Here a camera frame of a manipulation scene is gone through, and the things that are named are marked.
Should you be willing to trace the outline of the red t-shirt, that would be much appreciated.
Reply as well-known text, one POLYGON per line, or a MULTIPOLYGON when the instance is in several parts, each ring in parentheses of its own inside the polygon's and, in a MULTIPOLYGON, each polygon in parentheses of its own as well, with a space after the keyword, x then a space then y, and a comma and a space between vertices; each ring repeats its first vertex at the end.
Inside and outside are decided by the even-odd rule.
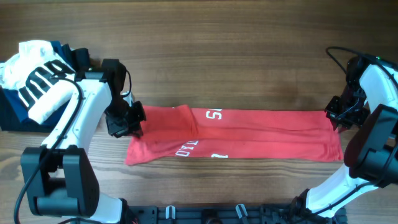
POLYGON ((323 111, 145 106, 143 136, 129 143, 129 166, 162 157, 339 161, 340 137, 323 111))

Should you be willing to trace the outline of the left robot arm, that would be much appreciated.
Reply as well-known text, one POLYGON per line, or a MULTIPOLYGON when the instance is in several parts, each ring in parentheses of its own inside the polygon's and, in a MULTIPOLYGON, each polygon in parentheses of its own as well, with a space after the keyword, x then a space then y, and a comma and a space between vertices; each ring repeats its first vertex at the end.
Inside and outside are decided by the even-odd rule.
POLYGON ((37 216, 64 217, 71 223, 139 223, 125 199, 100 191, 87 156, 102 116, 110 136, 143 135, 143 105, 127 102, 122 93, 130 76, 118 59, 104 59, 99 68, 81 68, 73 79, 61 72, 51 76, 71 83, 76 91, 44 142, 25 148, 21 155, 24 186, 14 207, 15 223, 20 222, 23 198, 37 216))

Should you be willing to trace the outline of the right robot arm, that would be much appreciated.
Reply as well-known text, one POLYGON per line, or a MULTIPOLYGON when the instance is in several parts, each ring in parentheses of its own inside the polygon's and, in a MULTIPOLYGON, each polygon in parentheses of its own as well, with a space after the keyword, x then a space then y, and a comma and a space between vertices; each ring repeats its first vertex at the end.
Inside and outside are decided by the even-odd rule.
POLYGON ((359 128, 343 165, 290 204, 291 223, 326 223, 355 198, 397 183, 397 64, 357 53, 347 63, 346 86, 325 108, 334 128, 359 128))

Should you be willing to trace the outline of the black folded garment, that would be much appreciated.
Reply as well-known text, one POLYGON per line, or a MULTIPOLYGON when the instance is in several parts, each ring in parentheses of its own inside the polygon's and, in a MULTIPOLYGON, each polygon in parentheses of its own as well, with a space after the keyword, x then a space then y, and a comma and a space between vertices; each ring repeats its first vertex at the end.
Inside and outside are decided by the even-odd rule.
MULTIPOLYGON (((56 53, 74 69, 90 66, 90 55, 88 49, 80 48, 71 50, 68 44, 63 46, 59 42, 52 41, 52 47, 56 53)), ((16 90, 5 90, 1 88, 1 130, 18 132, 49 133, 58 123, 68 102, 64 103, 58 110, 51 114, 43 124, 38 124, 28 117, 26 108, 19 100, 16 90)))

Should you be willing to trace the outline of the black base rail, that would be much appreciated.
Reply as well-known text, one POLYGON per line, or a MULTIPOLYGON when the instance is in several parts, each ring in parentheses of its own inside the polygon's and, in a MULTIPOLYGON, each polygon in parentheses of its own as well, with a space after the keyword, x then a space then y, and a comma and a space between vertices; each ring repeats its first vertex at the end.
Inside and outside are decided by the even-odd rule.
POLYGON ((304 215, 291 216, 287 204, 264 204, 245 206, 238 204, 229 207, 168 207, 131 206, 137 216, 136 223, 143 224, 284 224, 284 223, 328 223, 348 224, 344 208, 339 209, 332 218, 304 215))

